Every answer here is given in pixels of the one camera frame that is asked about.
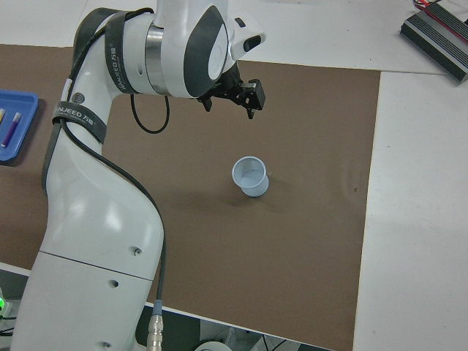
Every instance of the plastic tray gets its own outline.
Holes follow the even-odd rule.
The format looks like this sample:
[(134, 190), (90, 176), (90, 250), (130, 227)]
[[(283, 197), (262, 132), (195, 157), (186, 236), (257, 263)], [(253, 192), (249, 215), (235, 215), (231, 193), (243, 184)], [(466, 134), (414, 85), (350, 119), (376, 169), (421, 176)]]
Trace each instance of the plastic tray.
[(15, 114), (17, 112), (21, 113), (20, 121), (7, 147), (0, 147), (0, 162), (7, 163), (18, 155), (29, 125), (36, 113), (37, 103), (38, 98), (35, 93), (0, 89), (0, 108), (6, 110), (0, 123), (0, 142), (5, 139)]

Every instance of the pen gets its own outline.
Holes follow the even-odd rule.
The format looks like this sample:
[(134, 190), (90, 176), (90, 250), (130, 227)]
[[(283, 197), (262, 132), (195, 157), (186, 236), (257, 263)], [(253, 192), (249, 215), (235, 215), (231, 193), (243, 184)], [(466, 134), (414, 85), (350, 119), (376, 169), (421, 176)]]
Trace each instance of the pen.
[(12, 138), (12, 135), (16, 130), (16, 126), (18, 125), (18, 122), (20, 121), (20, 118), (21, 118), (21, 113), (17, 112), (15, 114), (15, 117), (13, 117), (12, 125), (10, 126), (10, 129), (8, 129), (8, 133), (5, 136), (5, 138), (3, 140), (3, 143), (1, 143), (2, 148), (6, 148), (8, 146), (8, 143), (10, 142), (10, 140)]

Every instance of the white device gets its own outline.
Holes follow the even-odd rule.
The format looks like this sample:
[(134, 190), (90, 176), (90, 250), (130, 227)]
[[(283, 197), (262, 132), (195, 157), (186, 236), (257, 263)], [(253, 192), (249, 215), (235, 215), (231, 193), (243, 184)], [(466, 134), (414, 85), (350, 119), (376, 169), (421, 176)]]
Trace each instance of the white device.
[[(113, 99), (129, 92), (196, 98), (209, 110), (211, 97), (223, 97), (244, 106), (249, 117), (265, 100), (260, 82), (242, 82), (235, 63), (265, 34), (227, 0), (159, 0), (155, 15), (133, 18), (100, 11), (78, 31), (75, 65), (82, 59), (81, 65), (56, 108), (45, 165), (48, 226), (12, 351), (144, 350), (135, 328), (159, 262), (163, 226), (134, 184), (90, 154), (101, 154)], [(105, 34), (85, 50), (88, 38), (80, 36), (97, 18), (91, 34), (103, 28)], [(162, 321), (152, 323), (148, 349), (161, 350)]]

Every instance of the white plastic cup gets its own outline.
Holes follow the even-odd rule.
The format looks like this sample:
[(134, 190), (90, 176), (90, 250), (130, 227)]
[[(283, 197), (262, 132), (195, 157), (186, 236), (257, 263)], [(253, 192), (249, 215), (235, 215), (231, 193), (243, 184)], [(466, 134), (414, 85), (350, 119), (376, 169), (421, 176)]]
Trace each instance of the white plastic cup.
[(269, 185), (265, 164), (261, 159), (253, 156), (242, 157), (235, 163), (233, 180), (244, 194), (250, 197), (265, 194)]

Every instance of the cable connector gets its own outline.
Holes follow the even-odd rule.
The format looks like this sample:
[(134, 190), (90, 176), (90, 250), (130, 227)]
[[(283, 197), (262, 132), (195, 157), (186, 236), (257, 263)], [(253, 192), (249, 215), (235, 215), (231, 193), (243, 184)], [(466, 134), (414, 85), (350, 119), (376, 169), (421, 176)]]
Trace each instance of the cable connector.
[(162, 351), (163, 329), (162, 315), (155, 314), (151, 316), (148, 327), (148, 341), (146, 343), (147, 351)]

